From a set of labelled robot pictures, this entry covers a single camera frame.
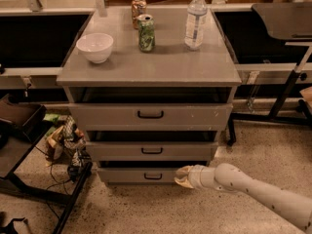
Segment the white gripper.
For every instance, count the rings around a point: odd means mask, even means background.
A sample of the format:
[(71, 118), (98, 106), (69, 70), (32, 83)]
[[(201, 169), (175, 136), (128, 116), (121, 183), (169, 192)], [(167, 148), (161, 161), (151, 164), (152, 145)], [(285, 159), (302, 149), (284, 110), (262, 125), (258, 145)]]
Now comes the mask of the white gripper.
[(176, 170), (175, 183), (190, 189), (216, 189), (215, 168), (201, 165), (184, 166)]

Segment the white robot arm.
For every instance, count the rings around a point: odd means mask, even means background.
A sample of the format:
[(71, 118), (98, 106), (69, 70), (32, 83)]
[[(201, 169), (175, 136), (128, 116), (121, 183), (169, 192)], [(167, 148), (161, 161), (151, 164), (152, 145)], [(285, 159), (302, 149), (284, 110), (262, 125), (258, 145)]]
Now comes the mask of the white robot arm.
[(252, 178), (231, 164), (185, 166), (175, 172), (175, 182), (192, 189), (245, 193), (305, 234), (312, 234), (311, 198)]

